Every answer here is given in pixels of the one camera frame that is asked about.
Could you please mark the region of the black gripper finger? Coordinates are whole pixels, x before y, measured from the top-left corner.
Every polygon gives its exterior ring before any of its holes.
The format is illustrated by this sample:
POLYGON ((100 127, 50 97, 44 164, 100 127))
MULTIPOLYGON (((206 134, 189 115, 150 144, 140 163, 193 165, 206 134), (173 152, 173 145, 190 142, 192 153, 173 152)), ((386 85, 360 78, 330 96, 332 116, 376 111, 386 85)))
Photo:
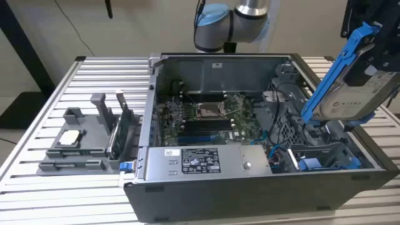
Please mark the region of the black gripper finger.
POLYGON ((356 52, 354 61, 344 76, 344 82, 349 87, 360 87, 369 80, 370 75, 365 74, 365 70, 373 61, 373 56, 370 56, 373 47, 374 44, 368 44, 356 52))

